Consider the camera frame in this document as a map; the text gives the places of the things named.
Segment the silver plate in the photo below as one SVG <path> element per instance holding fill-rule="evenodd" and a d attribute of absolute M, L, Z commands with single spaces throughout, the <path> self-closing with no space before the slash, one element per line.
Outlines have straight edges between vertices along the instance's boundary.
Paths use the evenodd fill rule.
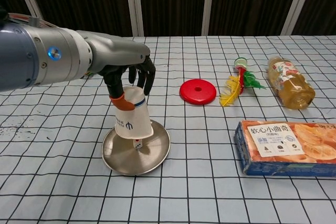
<path fill-rule="evenodd" d="M 139 149 L 133 147 L 133 140 L 120 137 L 113 128 L 102 145 L 105 164 L 124 175 L 141 175 L 157 168 L 168 155 L 170 138 L 160 123 L 151 122 L 154 134 L 144 138 Z"/>

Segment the robotic arm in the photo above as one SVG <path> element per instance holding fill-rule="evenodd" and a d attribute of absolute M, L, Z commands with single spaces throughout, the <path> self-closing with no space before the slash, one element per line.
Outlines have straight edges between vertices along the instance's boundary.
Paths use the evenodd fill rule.
<path fill-rule="evenodd" d="M 121 76 L 139 74 L 147 95 L 155 66 L 147 46 L 128 39 L 66 28 L 37 28 L 0 23 L 0 91 L 79 79 L 87 71 L 103 76 L 110 99 L 120 110 L 133 110 L 124 99 Z"/>

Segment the red plastic disc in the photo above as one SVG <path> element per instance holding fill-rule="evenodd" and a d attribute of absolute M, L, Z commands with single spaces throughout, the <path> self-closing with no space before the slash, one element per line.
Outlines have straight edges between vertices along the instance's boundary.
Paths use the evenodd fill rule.
<path fill-rule="evenodd" d="M 216 88 L 208 81 L 193 79 L 182 84 L 180 96 L 188 103 L 204 105 L 216 98 Z"/>

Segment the green feather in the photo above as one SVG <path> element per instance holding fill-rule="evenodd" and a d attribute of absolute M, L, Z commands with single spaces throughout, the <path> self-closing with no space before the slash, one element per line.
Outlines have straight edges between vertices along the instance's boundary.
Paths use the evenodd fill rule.
<path fill-rule="evenodd" d="M 260 84 L 259 81 L 256 80 L 254 74 L 249 71 L 245 71 L 244 73 L 244 86 L 245 88 L 259 88 L 266 89 L 264 86 Z"/>

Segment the blue light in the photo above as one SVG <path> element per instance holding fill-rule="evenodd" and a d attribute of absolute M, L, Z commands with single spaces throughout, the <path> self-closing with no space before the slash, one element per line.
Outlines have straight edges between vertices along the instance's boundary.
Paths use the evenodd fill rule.
<path fill-rule="evenodd" d="M 61 51 L 57 47 L 49 47 L 48 56 L 50 57 L 50 59 L 57 61 L 61 59 L 62 54 L 61 54 Z"/>

